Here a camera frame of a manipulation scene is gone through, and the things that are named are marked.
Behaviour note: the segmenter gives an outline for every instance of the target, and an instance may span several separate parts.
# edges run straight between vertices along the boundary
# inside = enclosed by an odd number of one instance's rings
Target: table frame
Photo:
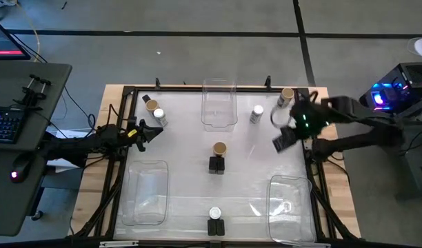
[[[268,93],[268,92],[280,92],[284,87],[271,87],[270,86],[270,78],[268,77],[266,80],[266,83],[264,86],[239,86],[237,87],[237,92],[254,92],[254,93]],[[297,90],[298,92],[300,92],[302,95],[309,95],[309,88],[308,87],[298,87],[295,88],[293,87],[294,90]],[[134,116],[135,110],[136,110],[136,104],[137,104],[137,96],[139,91],[158,91],[158,92],[201,92],[202,91],[202,87],[201,85],[167,85],[164,87],[160,87],[159,85],[159,81],[157,80],[157,83],[155,86],[153,85],[125,85],[123,87],[123,91],[122,91],[122,96],[121,96],[121,104],[119,106],[119,116],[117,119],[117,125],[118,126],[122,126],[124,124],[124,121],[121,121],[121,119],[125,118],[125,109],[126,109],[126,105],[128,103],[129,98],[131,98],[131,103],[130,103],[130,108],[128,110],[128,116],[126,117],[127,119],[131,119]],[[328,186],[326,184],[326,179],[325,179],[325,173],[324,173],[324,169],[323,169],[323,165],[321,163],[316,163],[316,168],[317,171],[319,172],[318,175],[318,181],[316,182],[314,180],[314,177],[312,175],[312,168],[311,168],[311,164],[312,161],[310,160],[310,157],[308,156],[308,152],[309,152],[309,147],[307,145],[305,145],[305,143],[303,141],[301,141],[301,145],[302,145],[302,149],[304,151],[305,154],[305,165],[306,165],[306,171],[307,171],[307,177],[311,180],[312,183],[316,183],[317,185],[319,185],[319,187],[321,188],[321,193],[324,197],[324,200],[326,200],[328,203],[329,201],[329,195],[328,195]],[[118,173],[117,173],[117,178],[115,180],[115,185],[119,184],[119,192],[121,189],[121,182],[122,182],[122,178],[125,172],[125,162],[126,162],[126,158],[127,158],[127,153],[128,153],[128,148],[125,148],[123,150],[121,150],[120,152],[120,156],[118,157],[119,159],[119,168],[118,168]],[[108,161],[108,166],[107,166],[107,170],[106,170],[106,174],[105,174],[105,180],[104,180],[104,185],[103,185],[103,191],[102,191],[102,195],[101,195],[101,205],[103,202],[106,202],[109,198],[111,198],[111,195],[109,195],[109,193],[111,192],[110,189],[111,187],[111,181],[114,175],[114,167],[115,167],[115,163],[118,160],[116,158],[110,158]],[[104,218],[106,217],[106,214],[104,213],[104,211],[107,208],[107,205],[103,208],[98,208],[95,213],[93,214],[92,218],[90,220],[93,219],[94,216],[99,215],[98,218],[95,219],[95,221],[89,221],[87,223],[87,225],[85,225],[83,227],[83,229],[77,233],[77,236],[88,236],[89,233],[91,232],[91,230],[94,228],[94,237],[99,237],[99,238],[107,238],[107,239],[112,239],[113,238],[113,234],[114,234],[114,226],[117,220],[117,212],[118,212],[118,208],[119,208],[119,199],[120,199],[120,193],[117,192],[114,196],[114,198],[112,199],[112,208],[111,208],[111,212],[110,212],[110,216],[109,216],[109,221],[108,221],[108,228],[107,231],[105,232],[105,235],[101,235],[102,232],[102,227],[105,225],[105,221]],[[314,216],[314,226],[315,226],[315,231],[316,231],[316,240],[320,241],[325,239],[325,235],[323,233],[322,230],[322,225],[321,225],[321,215],[320,215],[320,211],[319,211],[319,206],[317,205],[317,199],[314,197],[314,194],[310,194],[310,200],[311,200],[311,208],[312,208],[312,215]],[[330,219],[329,216],[325,217],[326,221],[327,221],[327,226],[328,226],[328,234],[329,237],[336,239],[336,230],[335,227],[333,225],[332,220]],[[183,244],[183,245],[188,245],[190,242],[185,241],[184,243],[182,243],[181,241],[157,241],[157,240],[149,240],[149,241],[144,241],[144,240],[140,240],[139,244],[141,244],[142,242],[148,242],[148,244],[158,244],[158,245],[162,245],[161,243],[163,243],[164,245],[178,245],[179,243]],[[276,242],[225,242],[226,245],[259,245],[259,246],[281,246],[279,243]]]

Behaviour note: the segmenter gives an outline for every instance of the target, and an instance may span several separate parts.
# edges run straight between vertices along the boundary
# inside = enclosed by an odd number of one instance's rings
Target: black desk
[[[44,91],[47,98],[38,104],[43,108],[40,113],[50,119],[70,71],[70,65],[0,61],[0,106],[14,104],[12,99],[22,99],[21,87],[30,82],[29,74],[35,74],[52,82]],[[41,86],[36,86],[35,90],[41,90]],[[22,152],[36,149],[47,125],[48,122],[44,118],[31,113],[17,143],[0,144],[0,235],[18,234],[46,166],[46,161],[37,157],[26,180],[22,183],[12,183],[9,173],[13,160]]]

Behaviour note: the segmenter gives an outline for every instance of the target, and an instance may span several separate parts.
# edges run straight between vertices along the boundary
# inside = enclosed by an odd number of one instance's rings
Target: plastic container
[[[165,161],[134,161],[125,173],[122,202],[124,225],[159,225],[168,204]]]
[[[227,79],[205,79],[202,88],[202,123],[205,131],[231,132],[237,123],[237,85]]]
[[[310,191],[306,178],[273,176],[269,185],[268,229],[273,241],[287,245],[314,242]]]

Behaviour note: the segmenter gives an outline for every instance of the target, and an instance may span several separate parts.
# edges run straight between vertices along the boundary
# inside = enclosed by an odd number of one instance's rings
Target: keyboard
[[[26,112],[15,107],[0,107],[0,143],[13,144],[21,133]]]

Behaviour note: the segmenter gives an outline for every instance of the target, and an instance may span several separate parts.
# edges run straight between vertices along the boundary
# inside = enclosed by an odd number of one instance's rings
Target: monitor
[[[0,25],[0,60],[8,59],[30,59],[30,56]]]

